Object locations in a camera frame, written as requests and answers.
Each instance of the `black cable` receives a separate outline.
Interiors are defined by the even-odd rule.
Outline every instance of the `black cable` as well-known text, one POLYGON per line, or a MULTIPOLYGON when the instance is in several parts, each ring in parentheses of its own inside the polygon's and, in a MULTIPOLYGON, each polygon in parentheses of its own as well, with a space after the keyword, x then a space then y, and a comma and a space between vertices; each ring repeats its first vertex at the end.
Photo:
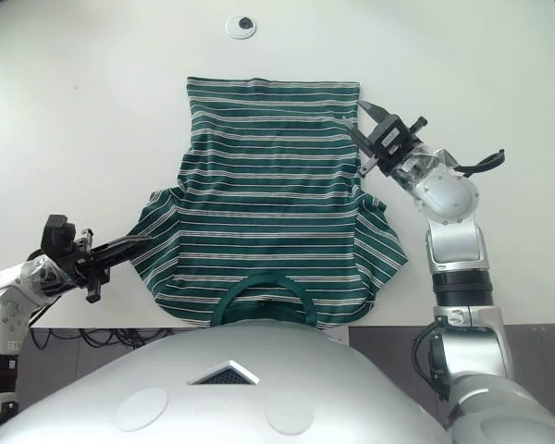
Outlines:
POLYGON ((40 345, 37 341, 37 338, 35 338, 35 332, 31 329, 31 339, 33 340, 33 344, 35 344, 35 347, 37 347, 39 350, 45 350, 45 347, 47 347, 47 343, 49 342, 49 339, 52 337, 52 335, 53 333, 50 328, 47 332, 47 338, 45 338, 45 342, 43 343, 43 345, 40 345))
POLYGON ((52 336, 53 336, 54 338, 57 338, 57 339, 69 340, 69 339, 79 339, 79 338, 81 338, 80 335, 76 335, 76 336, 59 336, 59 335, 57 335, 57 334, 54 332, 54 330, 53 330, 52 328, 50 328, 49 331, 52 333, 52 336))
POLYGON ((427 377, 426 373, 422 369, 422 366, 419 364, 417 353, 419 352, 419 348, 421 347, 424 339, 429 336, 436 329, 437 326, 438 324, 436 322, 432 322, 430 325, 424 328, 413 340, 413 346, 411 348, 411 364, 413 365, 415 372, 417 372, 417 375, 419 375, 434 391, 436 391, 436 389, 434 388, 434 384, 432 383, 432 380, 427 377))
POLYGON ((136 328, 79 328, 78 332, 79 334, 74 336, 61 336, 55 333, 52 328, 49 328, 47 338, 42 344, 34 336, 33 330, 31 330, 31 338, 33 340, 33 343, 39 350, 44 350, 45 347, 47 347, 50 338, 52 337, 62 340, 82 339, 89 347, 93 347, 95 349, 100 349, 107 345, 121 344, 126 347, 131 347, 133 350, 136 350, 140 347, 143 347, 149 342, 173 335, 173 331, 171 328, 158 328, 155 333, 150 335, 142 335, 136 328), (99 340, 94 336, 95 333, 104 332, 108 333, 108 337, 106 340, 99 340))
POLYGON ((458 165, 454 168, 455 171, 459 173, 464 173, 466 178, 470 178, 475 173, 483 173, 484 171, 489 171, 495 167, 499 167, 506 160, 506 154, 504 150, 499 150, 497 153, 488 155, 485 159, 479 162, 477 165, 473 166, 462 166, 458 165))

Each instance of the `striped t-shirt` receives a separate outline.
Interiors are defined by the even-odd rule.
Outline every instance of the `striped t-shirt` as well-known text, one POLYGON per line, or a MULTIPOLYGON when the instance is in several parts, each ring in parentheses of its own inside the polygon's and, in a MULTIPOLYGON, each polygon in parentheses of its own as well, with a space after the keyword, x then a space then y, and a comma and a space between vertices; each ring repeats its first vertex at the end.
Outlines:
POLYGON ((131 232, 154 238, 132 262, 154 300, 201 327, 215 316, 324 328, 368 313, 406 258, 386 206, 360 188, 344 126, 359 85, 189 78, 187 91, 178 186, 154 192, 131 232))

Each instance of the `round object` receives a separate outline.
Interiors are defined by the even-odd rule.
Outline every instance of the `round object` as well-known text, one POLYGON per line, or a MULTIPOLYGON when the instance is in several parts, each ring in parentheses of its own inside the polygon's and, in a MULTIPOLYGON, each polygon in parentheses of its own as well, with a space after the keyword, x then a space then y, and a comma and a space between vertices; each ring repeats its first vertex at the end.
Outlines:
POLYGON ((146 388, 127 397, 115 414, 115 427, 133 432, 153 423, 167 407, 168 396, 161 388, 146 388))
POLYGON ((283 435, 300 435, 311 426, 315 413, 306 397, 293 391, 285 391, 267 400, 265 418, 283 435))
POLYGON ((233 39, 248 39, 256 29, 253 19, 246 16, 234 16, 226 22, 226 32, 233 39))

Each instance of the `tabletop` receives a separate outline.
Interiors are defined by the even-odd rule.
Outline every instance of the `tabletop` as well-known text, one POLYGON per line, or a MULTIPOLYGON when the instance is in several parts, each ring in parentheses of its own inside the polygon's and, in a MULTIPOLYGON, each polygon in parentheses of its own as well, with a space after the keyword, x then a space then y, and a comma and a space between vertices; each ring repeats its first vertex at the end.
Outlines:
MULTIPOLYGON (((555 4, 552 0, 5 0, 0 2, 0 270, 38 248, 49 214, 94 245, 125 235, 189 148, 188 76, 353 80, 474 177, 497 304, 507 323, 555 323, 555 4), (235 15, 253 37, 227 36, 235 15)), ((410 262, 357 325, 423 325, 434 296, 426 221, 376 170, 363 188, 410 262)), ((41 327, 185 327, 131 265, 103 299, 63 297, 41 327)))

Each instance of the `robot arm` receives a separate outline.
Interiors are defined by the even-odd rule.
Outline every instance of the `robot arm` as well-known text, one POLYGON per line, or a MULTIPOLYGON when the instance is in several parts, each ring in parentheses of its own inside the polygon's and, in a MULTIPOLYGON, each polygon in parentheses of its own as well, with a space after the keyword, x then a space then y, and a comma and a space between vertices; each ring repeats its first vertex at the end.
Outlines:
POLYGON ((379 169, 414 198, 429 224, 425 243, 437 306, 434 322, 413 344, 419 375, 452 408, 453 442, 555 442, 555 418, 512 381, 513 365, 501 311, 493 304, 483 233, 475 223, 479 201, 472 174, 504 161, 503 150, 476 166, 460 166, 446 151, 424 145, 416 132, 382 107, 359 102, 378 125, 366 138, 350 125, 353 140, 368 155, 363 176, 379 169), (429 377, 417 360, 429 340, 429 377))
POLYGON ((50 216, 38 255, 0 272, 0 424, 18 411, 18 355, 31 315, 76 288, 87 288, 87 300, 98 301, 110 267, 135 257, 150 242, 148 237, 127 236, 92 249, 89 230, 78 240, 75 235, 65 216, 50 216))

